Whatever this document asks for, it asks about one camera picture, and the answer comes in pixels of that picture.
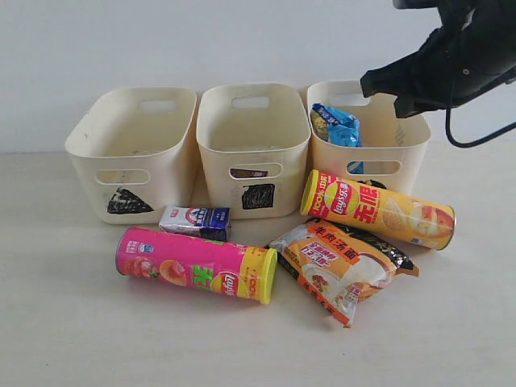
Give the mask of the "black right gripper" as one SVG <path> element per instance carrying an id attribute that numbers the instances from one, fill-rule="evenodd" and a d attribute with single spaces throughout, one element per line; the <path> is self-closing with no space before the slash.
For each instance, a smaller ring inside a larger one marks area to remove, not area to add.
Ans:
<path id="1" fill-rule="evenodd" d="M 515 2 L 437 1 L 442 27 L 420 52 L 370 69 L 362 95 L 397 96 L 399 119 L 457 107 L 515 81 Z"/>

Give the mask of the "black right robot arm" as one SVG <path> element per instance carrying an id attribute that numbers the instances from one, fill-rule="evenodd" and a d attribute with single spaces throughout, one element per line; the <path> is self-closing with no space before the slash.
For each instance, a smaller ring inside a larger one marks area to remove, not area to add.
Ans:
<path id="1" fill-rule="evenodd" d="M 515 80 L 515 2 L 396 1 L 399 10 L 435 8 L 441 26 L 408 56 L 360 79 L 364 97 L 395 96 L 400 119 L 455 108 Z"/>

